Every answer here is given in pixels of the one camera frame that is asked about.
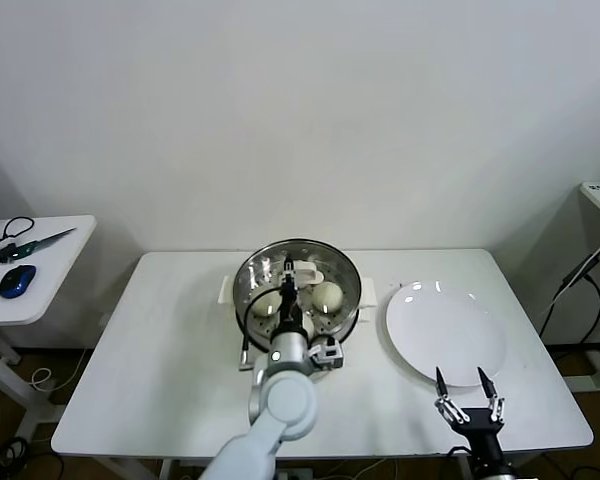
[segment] cable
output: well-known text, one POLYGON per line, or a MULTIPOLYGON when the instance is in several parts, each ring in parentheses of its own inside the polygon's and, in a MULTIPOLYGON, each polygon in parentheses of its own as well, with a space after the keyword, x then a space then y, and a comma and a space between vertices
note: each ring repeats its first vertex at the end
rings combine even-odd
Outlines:
MULTIPOLYGON (((326 477, 320 477, 320 478, 317 478, 316 480, 332 480, 332 479, 336 479, 336 478, 344 478, 344 479, 346 479, 346 480, 359 480, 359 479, 360 479, 360 477, 361 477, 363 474, 365 474, 365 473, 367 473, 369 470, 371 470, 371 469, 373 469, 373 468, 377 467, 377 466, 378 466, 378 465, 380 465, 381 463, 384 463, 384 462, 386 462, 387 460, 388 460, 388 458, 381 458, 381 459, 380 459, 380 460, 378 460, 377 462, 374 462, 373 464, 369 465, 368 467, 365 467, 365 468, 363 468, 362 470, 360 470, 360 471, 359 471, 358 473, 356 473, 356 474, 355 474, 353 477, 352 477, 351 475, 329 475, 329 474, 327 474, 327 476, 326 476, 326 477)), ((345 461, 343 461, 342 463, 340 463, 340 464, 339 464, 339 465, 338 465, 336 468, 332 468, 332 469, 331 469, 331 471, 330 471, 329 473, 331 473, 331 472, 333 472, 333 471, 337 470, 339 467, 341 467, 341 466, 344 464, 344 462, 346 462, 346 460, 345 460, 345 461)), ((396 470, 395 470, 395 472, 396 472, 396 477, 395 477, 395 478, 397 479, 397 478, 398 478, 398 463, 397 463, 397 460, 396 460, 396 470)))
MULTIPOLYGON (((560 295, 560 292, 562 291, 562 288, 559 288, 558 291, 556 292, 556 294, 553 296, 553 302, 556 301, 556 298, 558 298, 558 295, 560 295)), ((542 335, 544 334, 544 331, 547 328, 547 325, 549 324, 549 320, 551 320, 551 315, 553 315, 553 309, 555 308, 555 304, 552 303, 551 307, 549 307, 549 313, 547 313, 547 318, 544 319, 544 323, 542 324, 542 328, 540 329, 540 338, 542 338, 542 335)))
POLYGON ((555 468, 558 472, 560 472, 560 475, 562 475, 562 477, 565 480, 571 480, 571 477, 569 475, 567 475, 567 472, 565 472, 564 470, 562 470, 562 467, 558 464, 558 462, 556 462, 553 458, 551 458, 549 455, 547 455, 546 453, 543 453, 542 455, 540 455, 542 458, 544 458, 547 462, 549 462, 553 468, 555 468))
POLYGON ((581 467, 576 467, 576 468, 573 470, 573 472, 571 472, 571 477, 570 477, 570 479, 569 479, 569 480, 575 480, 575 478, 576 478, 576 474, 577 474, 578 472, 581 472, 581 471, 583 471, 583 470, 591 470, 591 471, 594 471, 594 472, 598 472, 598 473, 600 473, 600 468, 598 468, 598 467, 592 467, 592 466, 590 466, 590 465, 583 465, 583 466, 581 466, 581 467))
MULTIPOLYGON (((598 287, 598 284, 593 280, 593 278, 591 278, 590 275, 585 275, 584 279, 585 281, 589 282, 593 286, 593 288, 596 289, 596 293, 598 294, 598 313, 596 314, 596 319, 594 320, 593 324, 591 325, 587 333, 585 333, 584 337, 582 337, 582 340, 578 342, 578 345, 582 345, 583 343, 585 343, 600 323, 600 287, 598 287)), ((567 352, 564 355, 561 355, 558 358, 556 358, 555 361, 557 362, 558 360, 562 360, 564 357, 571 355, 572 353, 573 352, 567 352)))
POLYGON ((29 230, 31 230, 33 228, 33 226, 36 224, 36 221, 31 218, 31 217, 13 217, 11 220, 9 220, 7 222, 7 224, 4 226, 4 229, 2 230, 2 240, 6 239, 6 238, 16 238, 19 237, 20 235, 22 235, 23 233, 28 232, 29 230), (8 234, 8 230, 9 230, 9 226, 15 222, 16 220, 27 220, 29 223, 29 226, 27 228, 25 228, 24 230, 20 230, 18 233, 14 233, 13 235, 8 234))
POLYGON ((573 469, 573 471, 571 472, 571 474, 570 474, 570 475, 567 475, 567 472, 565 472, 565 471, 562 469, 562 467, 561 467, 561 466, 558 464, 558 462, 556 462, 556 461, 555 461, 553 458, 551 458, 549 455, 547 455, 547 454, 545 453, 545 454, 542 454, 541 456, 542 456, 542 458, 544 458, 544 459, 545 459, 547 462, 549 462, 549 463, 550 463, 550 464, 553 466, 553 468, 555 468, 555 469, 556 469, 558 472, 560 472, 560 475, 562 475, 562 477, 563 477, 565 480, 575 480, 575 479, 576 479, 576 475, 577 475, 579 472, 582 472, 582 471, 584 471, 584 470, 591 470, 591 471, 593 471, 593 472, 598 472, 598 473, 600 473, 600 468, 598 468, 598 467, 592 467, 591 465, 582 465, 582 466, 580 466, 580 467, 576 467, 576 468, 574 468, 574 469, 573 469))
POLYGON ((369 465, 367 468, 363 468, 362 470, 360 470, 357 475, 355 477, 353 477, 355 480, 358 480, 360 478, 360 476, 365 473, 368 472, 369 470, 371 470, 372 468, 377 467, 378 465, 380 465, 383 462, 386 462, 387 459, 383 458, 382 460, 378 460, 376 463, 374 463, 373 465, 369 465))
POLYGON ((242 351, 243 352, 246 352, 247 350, 249 350, 249 330, 247 328, 247 320, 249 319, 249 312, 251 312, 251 308, 253 307, 253 305, 258 300, 260 300, 265 295, 268 295, 271 292, 279 292, 279 291, 280 291, 280 287, 268 288, 264 292, 260 292, 258 295, 256 295, 254 297, 254 299, 249 302, 249 305, 247 305, 247 309, 244 311, 244 317, 242 319, 242 325, 243 325, 243 329, 242 329, 242 351))
POLYGON ((584 262, 582 262, 582 266, 580 267, 580 269, 576 272, 576 274, 573 277, 571 277, 571 280, 567 283, 567 285, 558 291, 556 296, 553 298, 552 302, 549 304, 549 306, 547 308, 545 308, 543 310, 543 312, 546 312, 551 307, 553 307, 556 304, 556 302, 560 299, 562 294, 564 292, 566 292, 567 290, 569 290, 574 283, 576 283, 578 280, 580 280, 580 278, 581 278, 580 275, 582 275, 582 272, 585 271, 585 269, 589 266, 589 264, 591 262, 594 261, 594 259, 597 259, 598 255, 600 255, 600 247, 598 247, 598 249, 595 252, 593 252, 591 255, 589 255, 584 262))
POLYGON ((335 467, 329 469, 329 471, 327 473, 324 474, 325 477, 328 477, 329 475, 331 475, 333 472, 335 472, 336 470, 338 470, 342 465, 344 465, 345 463, 347 463, 347 460, 342 460, 340 463, 338 463, 338 465, 336 465, 335 467))
POLYGON ((49 380, 52 376, 52 372, 50 368, 47 367, 42 367, 42 368, 38 368, 36 369, 33 374, 31 375, 31 381, 29 382, 29 385, 31 385, 35 390, 38 390, 39 392, 55 392, 56 390, 60 390, 61 388, 66 387, 67 385, 69 385, 69 383, 71 383, 71 381, 75 378, 75 376, 78 374, 78 370, 80 370, 80 365, 82 364, 82 360, 84 359, 85 354, 87 353, 87 348, 85 348, 82 351, 82 355, 80 355, 80 360, 78 360, 78 364, 76 365, 76 369, 73 371, 73 373, 71 374, 71 376, 69 377, 69 379, 67 381, 65 381, 62 385, 58 385, 57 387, 53 387, 53 388, 42 388, 40 387, 40 385, 42 385, 44 382, 46 382, 47 380, 49 380), (38 373, 41 372, 45 372, 46 376, 40 380, 36 380, 36 376, 38 375, 38 373))
POLYGON ((4 229, 2 230, 2 237, 0 238, 0 242, 2 242, 3 240, 6 240, 7 238, 16 238, 16 237, 19 237, 23 233, 26 233, 29 230, 31 230, 35 224, 36 224, 36 221, 33 218, 31 218, 31 217, 13 217, 4 226, 4 229), (16 220, 26 220, 26 221, 29 222, 29 226, 27 228, 24 228, 24 229, 20 230, 17 233, 10 234, 9 233, 9 227, 16 220))
POLYGON ((444 459, 442 460, 442 465, 440 465, 440 473, 438 474, 438 480, 444 479, 445 474, 446 474, 446 467, 447 467, 447 465, 449 465, 449 460, 451 459, 453 454, 456 452, 461 452, 461 451, 466 452, 469 455, 471 455, 471 450, 469 450, 467 447, 463 447, 461 445, 455 446, 451 450, 449 450, 447 452, 447 454, 444 456, 444 459))

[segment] stainless steel pot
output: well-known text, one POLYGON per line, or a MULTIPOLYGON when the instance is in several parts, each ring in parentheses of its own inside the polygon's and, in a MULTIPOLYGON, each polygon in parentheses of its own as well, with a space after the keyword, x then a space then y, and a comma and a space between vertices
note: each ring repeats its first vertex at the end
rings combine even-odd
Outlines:
MULTIPOLYGON (((358 306, 362 293, 360 274, 349 258, 331 245, 307 239, 289 239, 272 243, 251 255, 240 267, 233 283, 233 303, 236 318, 244 332, 244 314, 252 292, 261 286, 278 286, 283 261, 291 256, 294 261, 315 263, 324 275, 325 282, 337 284, 343 293, 342 307, 335 313, 323 313, 314 308, 311 296, 313 286, 298 291, 298 304, 314 325, 315 335, 331 335, 343 342, 358 320, 358 306)), ((262 351, 268 351, 269 337, 278 322, 278 315, 258 317, 249 312, 246 320, 251 343, 262 351)))

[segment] white wall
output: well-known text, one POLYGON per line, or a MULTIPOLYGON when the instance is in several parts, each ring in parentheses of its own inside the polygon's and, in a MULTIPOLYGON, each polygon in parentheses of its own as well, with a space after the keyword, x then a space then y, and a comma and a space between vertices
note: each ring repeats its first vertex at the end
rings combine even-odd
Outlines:
POLYGON ((290 235, 490 248, 540 304, 599 178, 600 1, 0 1, 0 215, 96 215, 80 318, 143 251, 290 235))

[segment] black cable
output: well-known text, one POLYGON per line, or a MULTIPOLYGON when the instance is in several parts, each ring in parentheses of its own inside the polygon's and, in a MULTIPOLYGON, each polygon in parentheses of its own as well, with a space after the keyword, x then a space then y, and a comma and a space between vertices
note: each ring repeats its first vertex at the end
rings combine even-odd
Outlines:
POLYGON ((26 233, 29 230, 31 230, 35 224, 36 224, 36 221, 33 218, 31 218, 31 217, 13 217, 11 220, 9 220, 7 222, 7 224, 2 229, 2 237, 0 238, 0 242, 2 242, 3 240, 6 240, 7 238, 16 238, 16 237, 19 237, 23 233, 26 233), (20 230, 17 233, 10 234, 9 233, 9 227, 16 220, 26 220, 26 221, 29 222, 29 226, 27 228, 24 228, 24 229, 20 230))
POLYGON ((549 312, 547 313, 547 317, 544 319, 544 323, 542 324, 542 328, 540 329, 540 338, 542 338, 542 335, 544 334, 544 331, 547 329, 547 325, 549 324, 549 320, 551 320, 551 315, 553 315, 553 309, 556 306, 556 304, 553 302, 555 302, 556 298, 558 298, 558 295, 560 295, 560 293, 562 293, 562 289, 563 289, 563 286, 561 285, 560 288, 558 289, 558 291, 556 292, 556 294, 553 296, 553 299, 551 300, 551 308, 549 309, 549 312))
POLYGON ((244 311, 244 317, 242 318, 242 325, 243 325, 243 329, 242 329, 242 351, 243 352, 249 350, 249 329, 247 328, 247 320, 249 319, 249 313, 251 312, 251 308, 253 307, 253 305, 258 300, 260 300, 265 295, 268 295, 271 292, 279 292, 279 291, 280 291, 280 287, 268 288, 264 292, 260 292, 258 295, 256 295, 254 297, 254 299, 251 300, 251 302, 249 302, 249 305, 247 305, 247 309, 244 311))
POLYGON ((571 477, 569 475, 567 475, 567 472, 565 472, 564 470, 562 470, 562 467, 553 458, 551 458, 546 453, 543 453, 540 456, 542 458, 544 458, 547 462, 549 462, 553 466, 553 468, 555 468, 556 470, 558 470, 558 472, 560 472, 560 475, 562 475, 565 480, 571 480, 571 477))
POLYGON ((460 452, 460 451, 466 452, 469 455, 471 455, 471 450, 469 450, 467 447, 463 447, 463 446, 455 446, 451 450, 449 450, 447 452, 447 454, 444 456, 444 459, 442 460, 442 465, 440 465, 440 473, 438 474, 438 480, 444 480, 444 477, 446 474, 446 467, 447 467, 447 465, 449 465, 449 460, 451 459, 451 457, 453 456, 454 453, 460 452))
POLYGON ((13 217, 11 220, 9 220, 7 222, 7 224, 4 226, 4 229, 2 230, 2 240, 6 239, 6 238, 16 238, 19 237, 20 235, 22 235, 23 233, 28 232, 29 230, 31 230, 33 228, 33 226, 36 224, 36 221, 31 218, 31 217, 13 217), (7 233, 7 231, 9 230, 9 226, 15 222, 16 220, 27 220, 29 222, 29 226, 27 228, 25 228, 24 230, 20 230, 18 233, 15 233, 13 235, 9 235, 7 233))
MULTIPOLYGON (((585 275, 584 279, 587 282, 589 282, 593 286, 593 288, 596 289, 596 293, 598 294, 598 313, 596 314, 596 319, 593 322, 593 324, 591 325, 591 328, 589 328, 587 333, 585 333, 584 337, 582 337, 582 340, 580 340, 578 342, 578 345, 582 345, 583 343, 585 343, 589 339, 589 337, 593 334, 596 327, 600 323, 600 287, 598 287, 598 284, 593 280, 593 278, 591 278, 590 275, 585 275)), ((565 353, 564 355, 561 355, 558 358, 556 358, 555 361, 557 362, 558 360, 562 360, 564 357, 571 355, 571 353, 573 353, 573 352, 565 353)))
POLYGON ((581 472, 581 471, 583 471, 583 470, 592 470, 592 471, 594 471, 594 472, 598 472, 598 473, 600 473, 600 468, 598 468, 598 467, 592 467, 592 466, 590 466, 590 465, 583 465, 583 466, 581 466, 581 467, 576 467, 576 468, 573 470, 573 472, 571 472, 571 477, 570 477, 570 479, 569 479, 569 480, 575 480, 575 478, 576 478, 576 474, 577 474, 578 472, 581 472))
POLYGON ((592 467, 591 465, 582 465, 580 467, 576 467, 573 469, 573 471, 571 472, 570 475, 567 475, 567 472, 565 472, 562 467, 558 464, 558 462, 556 462, 553 458, 551 458, 549 455, 542 454, 541 455, 542 458, 544 458, 547 462, 549 462, 553 468, 555 468, 558 472, 560 472, 560 475, 562 475, 562 477, 565 480, 575 480, 576 479, 576 475, 578 474, 578 472, 582 472, 584 470, 591 470, 593 472, 598 472, 600 473, 600 468, 598 467, 592 467))

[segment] white plate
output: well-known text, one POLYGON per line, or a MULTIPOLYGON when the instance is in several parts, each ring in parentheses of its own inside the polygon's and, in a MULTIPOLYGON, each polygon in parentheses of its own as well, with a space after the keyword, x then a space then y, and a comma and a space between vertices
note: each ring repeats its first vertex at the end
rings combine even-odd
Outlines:
POLYGON ((478 367, 494 377, 504 364, 506 343, 493 316, 473 293, 444 282, 398 290, 387 308, 387 329, 413 368, 435 380, 440 367, 448 385, 480 385, 478 367))

